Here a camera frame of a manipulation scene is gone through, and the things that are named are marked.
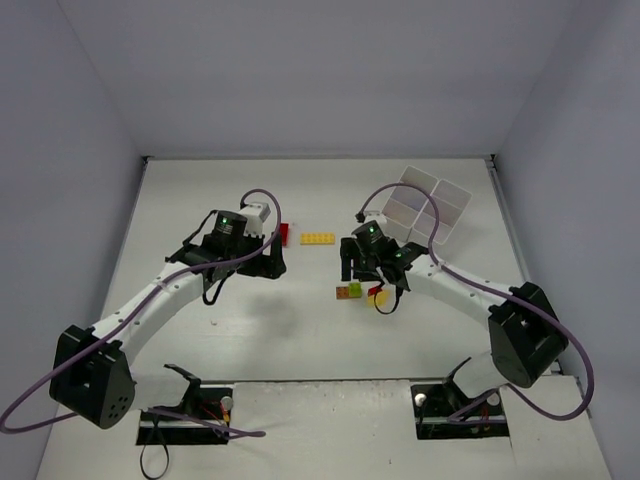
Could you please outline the green lego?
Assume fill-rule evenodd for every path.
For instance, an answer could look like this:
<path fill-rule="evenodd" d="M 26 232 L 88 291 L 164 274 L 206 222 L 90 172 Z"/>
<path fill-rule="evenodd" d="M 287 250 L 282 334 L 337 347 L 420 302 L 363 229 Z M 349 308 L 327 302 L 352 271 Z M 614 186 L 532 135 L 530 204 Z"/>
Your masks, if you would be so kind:
<path fill-rule="evenodd" d="M 360 282 L 350 282 L 348 284 L 348 296 L 350 298 L 361 298 L 363 295 Z"/>

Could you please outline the brown lego plate with green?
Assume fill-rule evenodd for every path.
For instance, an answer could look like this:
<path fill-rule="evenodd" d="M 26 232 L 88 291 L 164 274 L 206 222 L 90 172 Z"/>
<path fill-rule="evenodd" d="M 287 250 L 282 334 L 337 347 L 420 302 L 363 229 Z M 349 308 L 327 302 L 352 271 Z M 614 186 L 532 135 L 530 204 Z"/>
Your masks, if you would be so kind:
<path fill-rule="evenodd" d="M 336 298 L 337 298 L 338 300 L 341 300 L 341 299 L 348 299 L 348 298 L 350 297 L 350 293 L 349 293 L 349 288 L 348 288 L 348 287 L 345 287 L 345 286 L 338 286 L 338 287 L 335 289 L 335 292 L 336 292 Z"/>

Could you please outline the yellow long lego plate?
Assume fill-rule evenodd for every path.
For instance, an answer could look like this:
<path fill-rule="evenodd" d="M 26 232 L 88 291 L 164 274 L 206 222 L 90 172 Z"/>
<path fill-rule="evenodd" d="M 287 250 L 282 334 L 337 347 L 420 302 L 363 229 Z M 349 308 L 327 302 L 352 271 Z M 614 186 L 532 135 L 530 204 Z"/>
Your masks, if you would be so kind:
<path fill-rule="evenodd" d="M 329 232 L 304 232 L 300 234 L 301 245 L 334 245 L 335 234 Z"/>

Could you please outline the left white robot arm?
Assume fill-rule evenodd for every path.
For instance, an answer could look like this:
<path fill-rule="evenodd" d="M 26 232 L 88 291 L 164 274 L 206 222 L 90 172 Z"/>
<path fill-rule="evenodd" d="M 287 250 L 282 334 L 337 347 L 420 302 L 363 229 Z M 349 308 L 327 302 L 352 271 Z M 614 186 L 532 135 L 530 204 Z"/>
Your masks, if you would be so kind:
<path fill-rule="evenodd" d="M 204 401 L 200 378 L 169 363 L 160 376 L 137 374 L 133 363 L 184 307 L 197 300 L 214 304 L 231 276 L 275 280 L 285 273 L 279 232 L 263 233 L 269 215 L 262 202 L 211 211 L 212 230 L 200 243 L 187 237 L 131 300 L 86 329 L 68 327 L 58 339 L 54 365 L 62 371 L 50 381 L 50 397 L 101 429 L 130 410 L 194 416 Z"/>

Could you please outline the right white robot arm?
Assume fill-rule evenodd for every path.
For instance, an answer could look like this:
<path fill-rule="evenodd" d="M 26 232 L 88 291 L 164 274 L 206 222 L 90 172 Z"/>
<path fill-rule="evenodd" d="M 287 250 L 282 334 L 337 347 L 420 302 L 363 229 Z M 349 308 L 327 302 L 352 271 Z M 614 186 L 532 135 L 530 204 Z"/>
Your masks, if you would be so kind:
<path fill-rule="evenodd" d="M 489 334 L 489 350 L 462 361 L 445 384 L 465 400 L 510 384 L 528 389 L 568 346 L 566 335 L 523 306 L 529 303 L 553 316 L 542 289 L 496 286 L 481 279 L 465 283 L 445 271 L 427 247 L 403 246 L 370 221 L 340 240 L 341 277 L 389 284 L 396 295 L 416 293 L 438 300 L 476 321 Z"/>

